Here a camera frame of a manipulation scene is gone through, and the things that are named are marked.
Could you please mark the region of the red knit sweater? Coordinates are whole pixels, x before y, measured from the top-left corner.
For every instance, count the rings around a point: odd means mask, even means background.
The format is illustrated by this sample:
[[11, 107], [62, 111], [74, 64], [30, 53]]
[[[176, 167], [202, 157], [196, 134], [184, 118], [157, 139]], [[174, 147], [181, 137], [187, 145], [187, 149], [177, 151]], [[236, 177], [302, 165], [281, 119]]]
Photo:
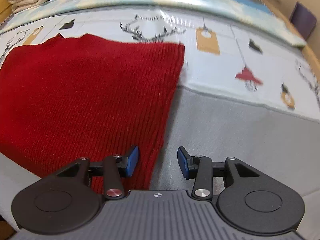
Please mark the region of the red knit sweater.
[[1, 66], [1, 153], [43, 178], [138, 146], [124, 187], [148, 189], [184, 52], [182, 43], [91, 34], [12, 49]]

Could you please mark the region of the light blue patterned blanket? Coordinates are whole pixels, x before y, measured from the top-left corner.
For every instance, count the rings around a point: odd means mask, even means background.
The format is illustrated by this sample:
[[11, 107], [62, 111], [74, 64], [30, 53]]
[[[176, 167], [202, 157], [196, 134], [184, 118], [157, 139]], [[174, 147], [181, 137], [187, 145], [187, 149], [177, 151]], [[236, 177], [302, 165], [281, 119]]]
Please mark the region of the light blue patterned blanket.
[[67, 12], [121, 5], [160, 5], [220, 15], [271, 34], [293, 47], [306, 46], [303, 38], [293, 34], [284, 21], [271, 13], [235, 0], [51, 0], [15, 14], [1, 23], [1, 33], [22, 25]]

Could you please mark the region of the grey deer print bedsheet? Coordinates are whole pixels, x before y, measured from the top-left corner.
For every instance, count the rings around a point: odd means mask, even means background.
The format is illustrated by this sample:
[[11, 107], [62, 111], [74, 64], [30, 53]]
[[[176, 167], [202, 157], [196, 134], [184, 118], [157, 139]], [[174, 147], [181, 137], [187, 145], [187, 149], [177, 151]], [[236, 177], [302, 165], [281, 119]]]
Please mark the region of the grey deer print bedsheet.
[[114, 7], [70, 12], [1, 35], [1, 57], [31, 38], [93, 34], [131, 42], [163, 28], [166, 41], [185, 45], [164, 146], [150, 189], [191, 189], [176, 151], [214, 161], [233, 156], [296, 190], [304, 199], [299, 233], [319, 238], [319, 86], [301, 53], [274, 38], [224, 18], [167, 8]]

